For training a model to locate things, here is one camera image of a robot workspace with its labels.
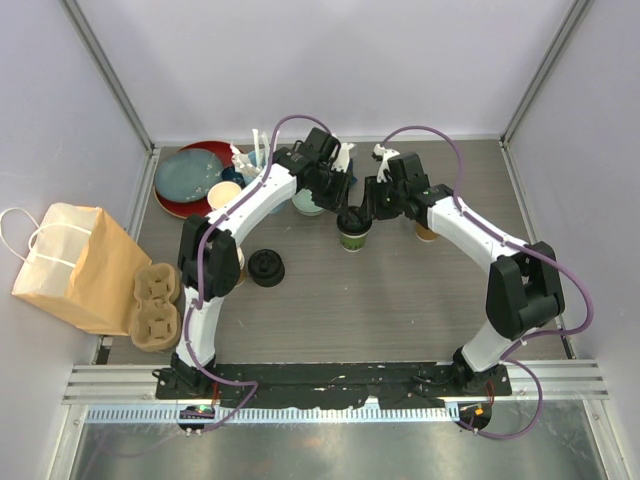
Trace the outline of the single brown paper cup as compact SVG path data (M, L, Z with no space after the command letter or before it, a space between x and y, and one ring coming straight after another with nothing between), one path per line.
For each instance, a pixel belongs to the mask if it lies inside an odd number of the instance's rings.
M423 227L419 223L415 223L414 232L416 237L422 242L432 242L438 238L438 234L434 233L427 227Z

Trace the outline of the brown paper cup stack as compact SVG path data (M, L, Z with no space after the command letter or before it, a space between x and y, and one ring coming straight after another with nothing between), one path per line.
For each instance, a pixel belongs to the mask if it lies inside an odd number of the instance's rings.
M237 248L237 257L239 262L239 277L234 288L241 286L246 278L246 259L241 247Z

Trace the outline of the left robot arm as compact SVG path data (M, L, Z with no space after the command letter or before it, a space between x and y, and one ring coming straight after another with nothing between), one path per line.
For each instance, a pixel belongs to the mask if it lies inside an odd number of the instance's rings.
M240 244L275 207L304 189L321 208L339 212L351 182L353 148L319 128L291 148L270 144L266 163L247 188L228 205L184 222L178 258L185 298L182 335L159 385L193 399L211 391L218 380L211 370L218 318L240 276Z

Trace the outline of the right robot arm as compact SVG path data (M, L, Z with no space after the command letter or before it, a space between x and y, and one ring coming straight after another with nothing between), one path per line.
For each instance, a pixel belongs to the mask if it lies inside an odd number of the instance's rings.
M486 273L486 321L472 340L453 355L451 380L472 395L483 388L503 355L528 333L535 333L565 309L554 250L533 245L472 221L471 210L451 188L431 185L415 153L377 146L380 167L366 178L358 215L363 223L404 216L450 242Z

